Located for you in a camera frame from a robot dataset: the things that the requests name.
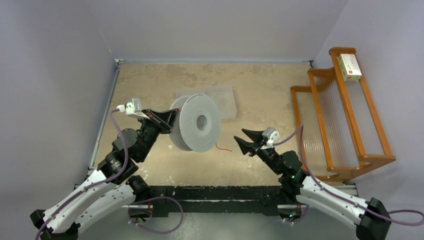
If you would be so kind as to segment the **grey plastic cable spool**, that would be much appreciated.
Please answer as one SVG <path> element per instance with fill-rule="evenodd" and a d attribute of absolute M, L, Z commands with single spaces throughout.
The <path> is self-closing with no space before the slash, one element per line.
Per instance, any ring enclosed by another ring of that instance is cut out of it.
<path fill-rule="evenodd" d="M 185 95 L 170 107 L 179 110 L 169 137 L 183 151 L 204 153 L 217 143 L 221 134 L 221 114 L 211 97 L 205 94 Z"/>

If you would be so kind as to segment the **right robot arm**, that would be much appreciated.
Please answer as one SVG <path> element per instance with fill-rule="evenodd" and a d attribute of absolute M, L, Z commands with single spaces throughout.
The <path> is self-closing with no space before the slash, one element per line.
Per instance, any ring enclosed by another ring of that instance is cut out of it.
<path fill-rule="evenodd" d="M 303 169 L 303 164 L 293 150 L 278 153 L 274 139 L 279 133 L 274 128 L 263 131 L 242 129 L 251 141 L 238 136 L 234 140 L 243 155 L 257 156 L 276 175 L 280 187 L 277 193 L 264 197 L 263 202 L 305 204 L 353 227 L 359 240 L 384 240 L 391 222 L 383 203 L 371 198 L 366 200 L 340 191 Z"/>

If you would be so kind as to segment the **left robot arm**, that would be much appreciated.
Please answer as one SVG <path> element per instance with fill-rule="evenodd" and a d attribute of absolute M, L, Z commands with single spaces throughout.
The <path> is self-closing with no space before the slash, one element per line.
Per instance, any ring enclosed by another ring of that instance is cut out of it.
<path fill-rule="evenodd" d="M 66 198 L 30 215 L 37 240 L 76 240 L 94 223 L 117 209 L 154 200 L 136 171 L 160 134 L 170 134 L 180 109 L 133 109 L 128 103 L 109 112 L 118 132 L 112 150 Z"/>

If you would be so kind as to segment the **translucent plastic divided tray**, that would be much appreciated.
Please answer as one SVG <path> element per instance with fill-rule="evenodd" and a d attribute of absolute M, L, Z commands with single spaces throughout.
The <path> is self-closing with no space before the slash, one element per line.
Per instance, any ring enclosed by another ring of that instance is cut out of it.
<path fill-rule="evenodd" d="M 209 96 L 218 106 L 221 118 L 234 119 L 237 115 L 236 100 L 234 90 L 231 85 L 198 86 L 177 88 L 175 97 L 191 96 L 195 94 L 204 94 Z"/>

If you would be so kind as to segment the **orange wooden rack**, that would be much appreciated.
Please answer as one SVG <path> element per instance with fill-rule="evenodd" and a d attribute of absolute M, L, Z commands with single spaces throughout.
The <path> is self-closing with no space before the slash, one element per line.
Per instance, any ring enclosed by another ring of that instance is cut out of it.
<path fill-rule="evenodd" d="M 300 148 L 316 177 L 328 182 L 347 182 L 396 160 L 367 80 L 346 81 L 338 63 L 342 54 L 355 55 L 353 47 L 332 47 L 330 68 L 311 68 L 309 85 L 294 85 L 291 96 L 297 126 L 307 125 L 301 116 L 298 94 L 312 99 L 312 121 L 317 127 Z"/>

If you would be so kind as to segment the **white box red label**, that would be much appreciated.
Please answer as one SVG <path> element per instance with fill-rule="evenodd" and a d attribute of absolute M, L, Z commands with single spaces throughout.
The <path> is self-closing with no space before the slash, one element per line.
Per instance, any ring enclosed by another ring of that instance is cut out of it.
<path fill-rule="evenodd" d="M 341 53 L 336 57 L 343 80 L 358 82 L 362 77 L 362 72 L 354 54 Z"/>

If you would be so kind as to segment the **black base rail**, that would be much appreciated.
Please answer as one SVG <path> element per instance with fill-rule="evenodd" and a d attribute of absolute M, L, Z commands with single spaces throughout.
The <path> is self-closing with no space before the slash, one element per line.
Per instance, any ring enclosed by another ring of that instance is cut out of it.
<path fill-rule="evenodd" d="M 152 185 L 135 198 L 136 206 L 154 218 L 170 213 L 261 214 L 297 220 L 306 206 L 283 198 L 277 185 L 172 186 Z"/>

